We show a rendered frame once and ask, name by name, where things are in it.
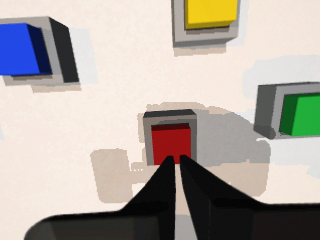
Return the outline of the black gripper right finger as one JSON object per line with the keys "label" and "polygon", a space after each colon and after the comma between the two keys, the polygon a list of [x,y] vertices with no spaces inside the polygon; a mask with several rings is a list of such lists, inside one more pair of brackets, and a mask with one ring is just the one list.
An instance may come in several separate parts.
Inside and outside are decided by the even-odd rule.
{"label": "black gripper right finger", "polygon": [[180,155],[197,240],[320,240],[320,203],[260,202]]}

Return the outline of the red button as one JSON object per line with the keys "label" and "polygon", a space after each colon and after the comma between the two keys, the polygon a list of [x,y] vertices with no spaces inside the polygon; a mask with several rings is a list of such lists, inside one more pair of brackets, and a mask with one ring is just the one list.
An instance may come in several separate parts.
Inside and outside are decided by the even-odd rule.
{"label": "red button", "polygon": [[197,114],[192,109],[148,111],[143,116],[147,166],[161,165],[173,155],[197,162]]}

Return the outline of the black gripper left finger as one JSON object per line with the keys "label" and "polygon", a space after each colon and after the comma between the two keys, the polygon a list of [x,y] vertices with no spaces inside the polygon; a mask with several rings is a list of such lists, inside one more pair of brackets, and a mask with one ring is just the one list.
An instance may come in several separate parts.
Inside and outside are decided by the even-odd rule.
{"label": "black gripper left finger", "polygon": [[175,206],[171,155],[118,211],[52,215],[37,221],[23,240],[175,240]]}

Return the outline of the green button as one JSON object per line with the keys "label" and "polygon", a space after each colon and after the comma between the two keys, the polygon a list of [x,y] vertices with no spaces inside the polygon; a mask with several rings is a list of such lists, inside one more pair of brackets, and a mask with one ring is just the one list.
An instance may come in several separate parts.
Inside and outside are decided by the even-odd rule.
{"label": "green button", "polygon": [[320,81],[258,85],[253,131],[269,140],[320,137]]}

